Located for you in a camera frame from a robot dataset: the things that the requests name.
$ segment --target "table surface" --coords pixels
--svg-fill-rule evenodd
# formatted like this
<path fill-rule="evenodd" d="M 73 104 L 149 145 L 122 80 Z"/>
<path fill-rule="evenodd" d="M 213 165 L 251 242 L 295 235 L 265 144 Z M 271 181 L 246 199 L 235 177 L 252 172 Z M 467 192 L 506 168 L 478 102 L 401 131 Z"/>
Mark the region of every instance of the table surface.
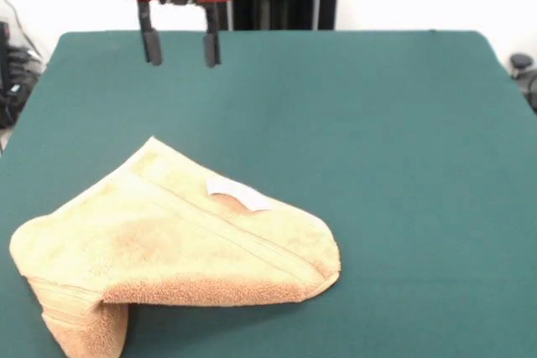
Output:
<path fill-rule="evenodd" d="M 8 255 L 154 135 L 309 210 L 340 281 L 304 304 L 132 307 L 124 357 L 535 358 L 537 122 L 479 34 L 68 34 L 0 160 L 3 356 L 60 357 Z"/>

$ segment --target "folded towel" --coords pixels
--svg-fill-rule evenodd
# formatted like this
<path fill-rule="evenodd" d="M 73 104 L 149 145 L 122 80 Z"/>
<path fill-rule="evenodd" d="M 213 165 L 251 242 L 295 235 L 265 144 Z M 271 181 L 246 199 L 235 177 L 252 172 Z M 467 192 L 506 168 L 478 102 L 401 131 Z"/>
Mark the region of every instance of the folded towel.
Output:
<path fill-rule="evenodd" d="M 208 192 L 214 180 L 230 195 Z M 323 221 L 153 137 L 90 189 L 20 226 L 10 252 L 71 358 L 119 357 L 128 304 L 301 302 L 340 272 Z"/>

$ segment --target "white label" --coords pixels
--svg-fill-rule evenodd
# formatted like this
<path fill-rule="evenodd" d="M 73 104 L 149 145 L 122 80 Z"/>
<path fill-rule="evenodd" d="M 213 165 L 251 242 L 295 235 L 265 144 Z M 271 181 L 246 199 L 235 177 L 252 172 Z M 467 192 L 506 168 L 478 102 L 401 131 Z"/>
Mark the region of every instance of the white label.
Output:
<path fill-rule="evenodd" d="M 272 210 L 273 208 L 270 200 L 257 190 L 223 177 L 209 178 L 207 180 L 207 193 L 209 195 L 231 196 L 250 211 Z"/>

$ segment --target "towel fold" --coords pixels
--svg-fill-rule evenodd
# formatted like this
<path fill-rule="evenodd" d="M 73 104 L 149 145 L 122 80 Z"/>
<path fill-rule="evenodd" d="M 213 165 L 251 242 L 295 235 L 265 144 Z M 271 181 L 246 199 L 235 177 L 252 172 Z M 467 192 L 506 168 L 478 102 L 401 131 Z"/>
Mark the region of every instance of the towel fold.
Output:
<path fill-rule="evenodd" d="M 251 211 L 207 194 L 222 177 L 149 139 L 126 163 L 50 215 L 20 226 L 10 252 L 70 358 L 117 358 L 128 304 L 301 302 L 339 277 L 319 218 L 267 198 Z"/>

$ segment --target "cable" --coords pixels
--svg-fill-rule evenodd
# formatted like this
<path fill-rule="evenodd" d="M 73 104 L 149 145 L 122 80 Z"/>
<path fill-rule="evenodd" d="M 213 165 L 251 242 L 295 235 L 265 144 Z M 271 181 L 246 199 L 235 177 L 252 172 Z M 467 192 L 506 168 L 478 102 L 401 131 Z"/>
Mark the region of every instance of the cable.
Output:
<path fill-rule="evenodd" d="M 17 25 L 18 25 L 18 29 L 20 30 L 20 32 L 23 35 L 24 39 L 26 39 L 26 42 L 28 43 L 28 45 L 30 45 L 30 47 L 38 55 L 38 57 L 43 59 L 43 55 L 38 51 L 38 49 L 35 46 L 34 42 L 24 32 L 23 25 L 21 24 L 20 18 L 18 17 L 17 9 L 8 0 L 3 0 L 3 1 L 8 5 L 9 8 L 12 9 L 13 15 L 15 16 L 15 21 L 17 22 Z"/>

